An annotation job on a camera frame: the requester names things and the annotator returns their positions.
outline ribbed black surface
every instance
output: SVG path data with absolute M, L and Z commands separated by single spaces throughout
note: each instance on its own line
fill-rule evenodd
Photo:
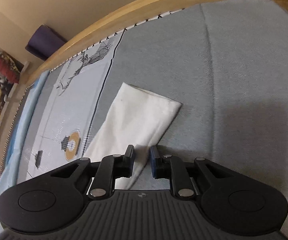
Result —
M 193 202 L 172 197 L 169 190 L 123 191 L 92 201 L 71 225 L 44 235 L 24 235 L 6 229 L 0 240 L 176 240 L 286 239 L 279 232 L 245 237 L 225 233 L 209 224 Z

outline curved wooden rail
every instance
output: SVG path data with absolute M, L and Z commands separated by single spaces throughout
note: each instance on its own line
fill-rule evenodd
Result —
M 32 84 L 43 71 L 56 67 L 83 49 L 121 29 L 167 11 L 214 1 L 219 0 L 136 0 L 108 14 L 68 41 L 29 76 L 27 85 Z M 274 1 L 288 8 L 288 0 Z

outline gray blanket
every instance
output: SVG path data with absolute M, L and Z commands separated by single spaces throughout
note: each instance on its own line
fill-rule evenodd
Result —
M 90 139 L 122 82 L 183 104 L 160 151 L 185 161 L 206 157 L 277 188 L 288 200 L 288 13 L 274 2 L 195 5 L 127 30 Z M 147 165 L 132 189 L 168 187 Z M 288 217 L 282 232 L 288 237 Z

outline silver screw head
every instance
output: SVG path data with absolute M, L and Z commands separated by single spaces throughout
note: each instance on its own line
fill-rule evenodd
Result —
M 95 188 L 90 191 L 92 197 L 102 197 L 106 194 L 106 190 L 102 188 Z
M 183 188 L 183 189 L 178 191 L 178 194 L 181 197 L 191 197 L 191 196 L 194 195 L 194 192 L 191 189 L 189 189 L 189 188 Z

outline round black pad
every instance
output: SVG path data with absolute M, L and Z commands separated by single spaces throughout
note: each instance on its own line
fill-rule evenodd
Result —
M 33 190 L 24 193 L 19 198 L 19 205 L 27 211 L 39 212 L 49 209 L 55 201 L 56 197 L 53 193 L 45 190 Z
M 279 230 L 288 213 L 278 190 L 242 175 L 213 181 L 200 204 L 218 228 L 243 236 Z
M 240 190 L 229 196 L 229 203 L 237 210 L 255 212 L 265 206 L 265 199 L 261 194 L 250 190 Z
M 0 221 L 19 232 L 43 233 L 73 222 L 83 206 L 81 193 L 69 179 L 46 174 L 0 196 Z

